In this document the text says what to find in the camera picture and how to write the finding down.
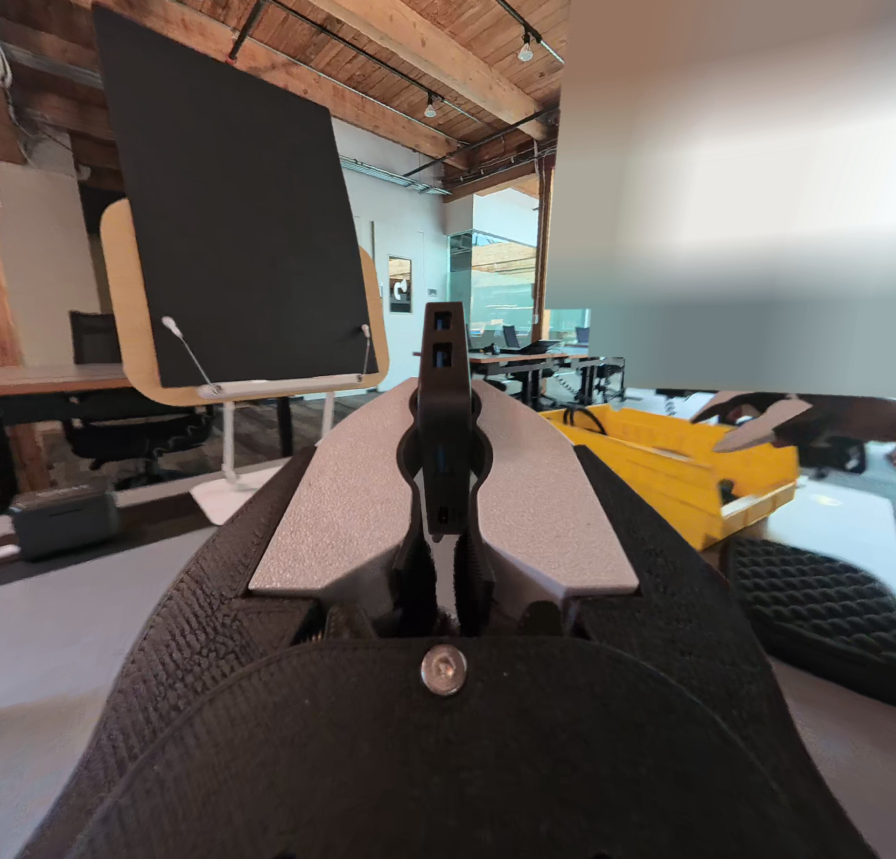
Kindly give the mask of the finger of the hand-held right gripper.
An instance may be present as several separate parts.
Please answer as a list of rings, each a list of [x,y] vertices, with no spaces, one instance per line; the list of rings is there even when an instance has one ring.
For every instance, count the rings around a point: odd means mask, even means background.
[[[774,402],[758,417],[729,431],[712,448],[714,453],[733,453],[750,450],[770,444],[775,439],[775,431],[812,411],[812,405],[801,398],[786,396]]]
[[[712,418],[727,419],[731,413],[746,403],[749,392],[720,391],[703,405],[700,410],[690,418],[691,423],[700,423]]]

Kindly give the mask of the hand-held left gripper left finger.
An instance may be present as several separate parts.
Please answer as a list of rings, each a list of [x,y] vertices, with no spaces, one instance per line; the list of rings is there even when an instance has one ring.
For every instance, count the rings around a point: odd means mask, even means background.
[[[409,378],[318,443],[249,581],[253,595],[354,605],[376,627],[433,629],[436,573],[425,537]]]

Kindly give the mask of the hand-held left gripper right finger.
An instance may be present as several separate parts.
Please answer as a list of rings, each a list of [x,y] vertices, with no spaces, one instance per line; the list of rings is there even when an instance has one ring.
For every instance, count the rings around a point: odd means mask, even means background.
[[[639,579],[575,444],[476,380],[475,483],[455,547],[461,625],[513,625],[533,604],[565,618],[582,600],[633,596]]]

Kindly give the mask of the yellow plastic bin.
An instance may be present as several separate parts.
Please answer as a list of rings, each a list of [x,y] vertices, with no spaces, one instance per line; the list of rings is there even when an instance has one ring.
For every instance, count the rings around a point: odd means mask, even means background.
[[[728,428],[611,405],[589,409],[608,436],[589,431],[593,424],[583,415],[576,416],[576,427],[564,426],[564,409],[541,416],[589,448],[696,550],[750,528],[795,497],[800,467],[794,448],[764,444],[714,453]]]

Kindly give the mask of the black usb hub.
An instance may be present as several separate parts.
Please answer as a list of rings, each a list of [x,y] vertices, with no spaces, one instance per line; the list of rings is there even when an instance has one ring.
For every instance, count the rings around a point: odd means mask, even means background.
[[[462,303],[426,305],[416,427],[427,529],[435,541],[467,526],[473,400]]]

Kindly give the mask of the wooden office desk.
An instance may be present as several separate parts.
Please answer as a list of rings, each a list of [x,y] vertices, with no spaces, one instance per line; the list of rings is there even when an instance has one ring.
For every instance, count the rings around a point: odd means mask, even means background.
[[[521,382],[521,390],[516,395],[517,400],[539,413],[558,407],[592,405],[599,380],[610,378],[621,370],[619,363],[614,360],[583,353],[472,352],[468,358],[470,372],[481,375],[493,385],[499,375]],[[546,376],[558,375],[563,371],[579,374],[579,386],[574,397],[563,402],[544,397],[543,385]]]

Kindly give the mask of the grey desk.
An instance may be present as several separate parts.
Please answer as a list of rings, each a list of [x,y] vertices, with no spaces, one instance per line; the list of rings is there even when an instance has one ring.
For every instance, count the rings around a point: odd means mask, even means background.
[[[2,561],[2,857],[16,857],[46,815],[144,621],[210,534],[175,486],[125,493],[116,542]],[[828,786],[878,855],[894,857],[894,708],[772,664]]]

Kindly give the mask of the dark wooden desk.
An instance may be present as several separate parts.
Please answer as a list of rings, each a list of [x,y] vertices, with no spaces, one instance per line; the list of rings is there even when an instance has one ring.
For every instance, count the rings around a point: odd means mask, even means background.
[[[275,395],[269,387],[245,387],[243,392],[223,386],[173,387],[137,385],[121,364],[73,364],[43,367],[6,366],[1,370],[2,397],[2,503],[8,504],[20,489],[20,475],[14,464],[10,430],[42,422],[73,419],[69,398],[87,392],[120,391],[133,388],[152,401],[170,406],[221,405],[232,401],[275,401],[280,456],[289,458],[294,450],[290,399]]]

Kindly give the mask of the black honeycomb pad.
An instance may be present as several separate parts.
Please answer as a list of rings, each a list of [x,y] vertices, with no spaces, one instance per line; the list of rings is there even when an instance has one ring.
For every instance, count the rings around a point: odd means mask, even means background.
[[[895,705],[895,598],[856,566],[737,537],[721,570],[765,651],[809,674]]]

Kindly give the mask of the dark grey box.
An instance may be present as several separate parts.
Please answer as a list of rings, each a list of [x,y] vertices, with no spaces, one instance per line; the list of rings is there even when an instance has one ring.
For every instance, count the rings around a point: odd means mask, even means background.
[[[108,542],[120,532],[116,494],[105,485],[23,493],[7,512],[26,562]]]

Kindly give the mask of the black board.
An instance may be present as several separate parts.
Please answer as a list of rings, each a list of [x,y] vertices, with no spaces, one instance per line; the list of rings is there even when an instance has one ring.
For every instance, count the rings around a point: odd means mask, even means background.
[[[163,387],[383,376],[330,112],[92,10]]]

